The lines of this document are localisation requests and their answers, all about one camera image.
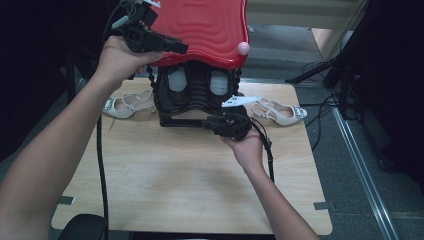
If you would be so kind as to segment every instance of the red seat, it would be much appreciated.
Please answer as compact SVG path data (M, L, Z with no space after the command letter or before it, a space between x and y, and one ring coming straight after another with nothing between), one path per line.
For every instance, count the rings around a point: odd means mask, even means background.
M246 24L246 0L161 0L153 8L158 18L154 31L188 44L187 54L164 53L152 64L164 67L198 60L211 66L236 69L243 66L247 55L241 55L238 45L249 43Z

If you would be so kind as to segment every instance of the gray carpet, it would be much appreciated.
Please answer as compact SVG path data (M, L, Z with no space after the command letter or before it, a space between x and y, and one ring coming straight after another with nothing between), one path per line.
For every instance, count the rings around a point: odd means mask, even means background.
M283 83L296 77L322 61L312 33L306 28L252 24L251 53L243 68L243 81ZM328 91L322 87L322 76L314 76L295 85L300 103L321 103ZM337 87L331 90L336 93ZM32 139L65 106L64 94L51 111L34 128L26 142ZM318 114L318 107L306 107L308 123ZM358 121L348 121L353 136L370 171L400 239L422 239L424 236L424 197L418 184L402 173L382 171L377 154L363 126ZM321 239L384 239L373 210L358 177L351 155L340 132L333 112L321 119L321 139L314 157L326 201L330 209L333 232ZM312 123L307 132L311 145L318 137L318 123ZM0 180L15 155L0 164ZM51 230L50 239L57 239L59 230ZM129 233L115 232L110 239L128 239Z

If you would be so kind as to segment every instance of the table top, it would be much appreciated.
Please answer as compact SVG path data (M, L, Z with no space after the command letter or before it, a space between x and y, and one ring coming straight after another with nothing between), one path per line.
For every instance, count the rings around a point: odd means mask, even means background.
M144 78L125 81L113 96L150 89ZM240 83L245 96L262 96L281 104L298 104L285 84ZM249 115L250 106L246 105ZM196 116L199 111L181 118ZM319 235L332 225L303 121L279 126L258 119L272 141L277 187ZM160 127L150 109L128 119L103 115L103 158L111 230L272 234L265 212L233 153L210 130ZM264 151L263 162L267 167ZM103 215L96 153L96 131L64 196L52 226L63 229L80 213Z

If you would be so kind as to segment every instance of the high heel shoe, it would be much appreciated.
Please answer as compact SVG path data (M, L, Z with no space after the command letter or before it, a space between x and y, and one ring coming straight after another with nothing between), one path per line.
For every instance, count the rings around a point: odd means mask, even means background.
M135 112L155 105L151 90L144 90L139 94L125 93L122 97L110 97L103 112L116 118L129 118Z
M299 106L282 105L273 100L262 98L252 105L256 116L274 120L278 125L288 126L307 116L305 109Z

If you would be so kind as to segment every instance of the person's right arm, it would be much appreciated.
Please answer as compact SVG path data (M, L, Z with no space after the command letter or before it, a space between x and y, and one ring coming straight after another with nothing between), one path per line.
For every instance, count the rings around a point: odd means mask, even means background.
M243 167L265 210L276 239L318 239L316 233L265 172L262 164L263 145L259 133L252 129L240 142L223 137L221 140L233 150L236 160Z

